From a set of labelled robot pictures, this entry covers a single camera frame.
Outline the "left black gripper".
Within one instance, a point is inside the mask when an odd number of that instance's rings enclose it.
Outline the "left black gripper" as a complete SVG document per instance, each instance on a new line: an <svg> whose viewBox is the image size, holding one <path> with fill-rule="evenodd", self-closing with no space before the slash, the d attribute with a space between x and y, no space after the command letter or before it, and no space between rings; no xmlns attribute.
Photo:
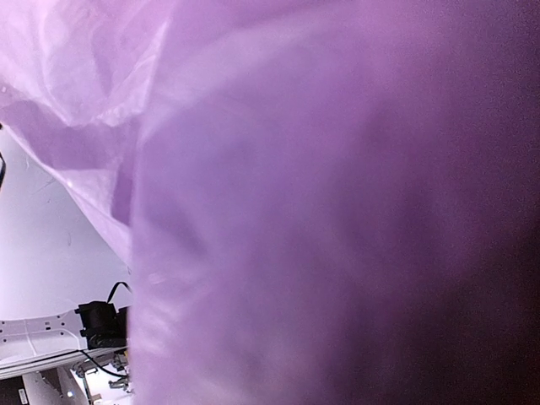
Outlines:
<svg viewBox="0 0 540 405"><path fill-rule="evenodd" d="M74 312L80 316L83 325L80 335L86 339L89 350L127 346L128 309L126 306L117 310L105 301L78 306Z"/></svg>

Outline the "purple pink wrapping paper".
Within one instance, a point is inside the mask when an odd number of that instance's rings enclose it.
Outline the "purple pink wrapping paper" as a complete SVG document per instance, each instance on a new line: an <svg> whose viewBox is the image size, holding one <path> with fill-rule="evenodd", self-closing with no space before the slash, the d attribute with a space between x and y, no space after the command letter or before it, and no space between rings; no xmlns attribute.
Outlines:
<svg viewBox="0 0 540 405"><path fill-rule="evenodd" d="M538 2L4 1L1 120L136 403L538 403Z"/></svg>

